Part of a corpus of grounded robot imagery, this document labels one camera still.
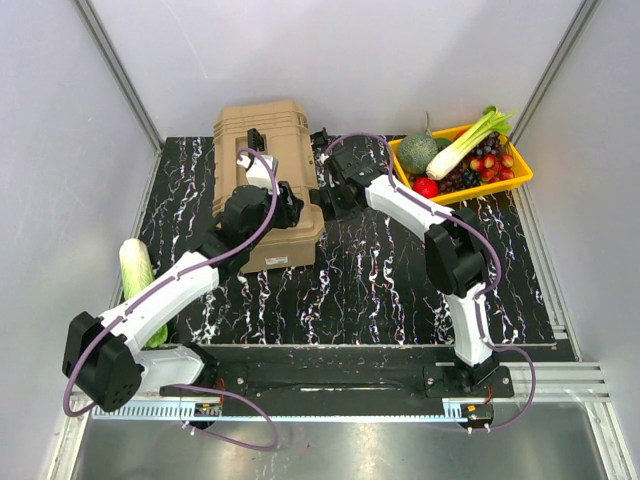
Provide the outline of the tan plastic tool box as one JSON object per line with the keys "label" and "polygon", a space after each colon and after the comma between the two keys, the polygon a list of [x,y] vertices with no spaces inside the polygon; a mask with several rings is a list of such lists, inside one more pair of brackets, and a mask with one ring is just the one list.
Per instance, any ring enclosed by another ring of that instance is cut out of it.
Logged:
{"label": "tan plastic tool box", "polygon": [[311,202],[318,188],[307,112],[297,101],[228,106],[213,126],[214,197],[213,212],[219,213],[233,190],[250,184],[246,170],[236,160],[237,150],[248,145],[247,132],[256,129],[264,140],[264,155],[278,162],[276,179],[286,181],[304,206],[293,228],[272,229],[252,250],[244,274],[312,265],[316,244],[325,230],[321,208]]}

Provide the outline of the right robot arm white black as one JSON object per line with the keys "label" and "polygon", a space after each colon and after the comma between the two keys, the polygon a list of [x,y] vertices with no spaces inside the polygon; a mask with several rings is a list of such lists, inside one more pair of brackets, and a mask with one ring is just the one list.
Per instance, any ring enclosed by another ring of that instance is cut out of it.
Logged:
{"label": "right robot arm white black", "polygon": [[489,244],[478,237],[477,216],[467,208],[453,210],[426,199],[396,182],[387,168],[358,160],[338,145],[326,148],[323,165],[331,181],[314,195],[314,202],[340,219],[365,209],[378,211],[423,241],[427,278],[445,296],[454,328],[455,366],[446,382],[466,395],[480,394],[499,362],[485,306]]}

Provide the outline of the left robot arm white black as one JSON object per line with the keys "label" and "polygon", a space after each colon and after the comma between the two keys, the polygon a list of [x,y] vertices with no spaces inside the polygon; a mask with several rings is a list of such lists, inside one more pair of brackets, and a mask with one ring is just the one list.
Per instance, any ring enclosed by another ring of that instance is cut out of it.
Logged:
{"label": "left robot arm white black", "polygon": [[215,387],[217,372],[196,347],[149,349],[146,344],[194,300],[238,273],[272,229],[295,225],[301,203],[286,182],[276,179],[277,159],[244,147],[237,162],[248,182],[234,190],[195,248],[130,299],[98,316],[82,312],[70,322],[62,362],[68,416],[78,414],[70,403],[74,388],[113,412],[139,390],[175,386],[205,395]]}

